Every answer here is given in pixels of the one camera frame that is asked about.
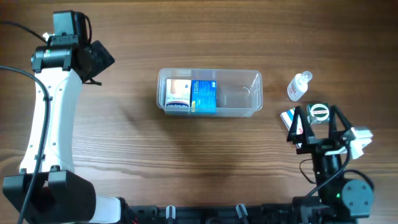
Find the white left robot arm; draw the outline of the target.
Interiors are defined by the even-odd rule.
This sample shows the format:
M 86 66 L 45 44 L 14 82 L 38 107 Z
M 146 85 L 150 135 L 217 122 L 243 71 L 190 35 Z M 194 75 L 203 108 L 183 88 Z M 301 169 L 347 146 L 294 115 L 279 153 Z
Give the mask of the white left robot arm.
M 122 223 L 124 200 L 96 193 L 75 173 L 72 155 L 76 105 L 84 83 L 114 62 L 99 41 L 56 35 L 36 49 L 28 77 L 35 82 L 30 139 L 17 175 L 4 178 L 4 196 L 19 223 Z

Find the blue VapoDrops box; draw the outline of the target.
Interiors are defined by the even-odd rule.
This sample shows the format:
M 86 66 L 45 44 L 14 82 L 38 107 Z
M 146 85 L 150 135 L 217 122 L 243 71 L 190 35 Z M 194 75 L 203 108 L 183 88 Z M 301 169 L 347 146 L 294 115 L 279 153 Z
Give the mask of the blue VapoDrops box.
M 216 113 L 216 80 L 192 80 L 191 107 L 192 113 Z

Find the white Panadol caplets box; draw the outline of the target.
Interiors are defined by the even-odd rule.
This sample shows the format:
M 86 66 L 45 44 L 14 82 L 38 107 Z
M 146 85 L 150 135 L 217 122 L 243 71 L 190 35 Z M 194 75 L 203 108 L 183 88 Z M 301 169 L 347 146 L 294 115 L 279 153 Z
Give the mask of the white Panadol caplets box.
M 280 118 L 283 121 L 283 123 L 285 124 L 288 131 L 290 131 L 291 125 L 293 123 L 294 113 L 295 113 L 295 109 L 292 108 L 292 109 L 289 109 L 280 114 Z M 302 134 L 302 133 L 303 133 L 302 122 L 301 122 L 301 118 L 298 117 L 296 134 Z

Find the white Hansaplast plaster box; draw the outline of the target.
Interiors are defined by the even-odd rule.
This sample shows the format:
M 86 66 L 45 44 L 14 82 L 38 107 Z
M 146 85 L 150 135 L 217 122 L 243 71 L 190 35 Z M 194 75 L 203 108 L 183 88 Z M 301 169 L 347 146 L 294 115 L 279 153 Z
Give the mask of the white Hansaplast plaster box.
M 189 108 L 191 85 L 191 80 L 167 79 L 165 106 L 167 108 Z

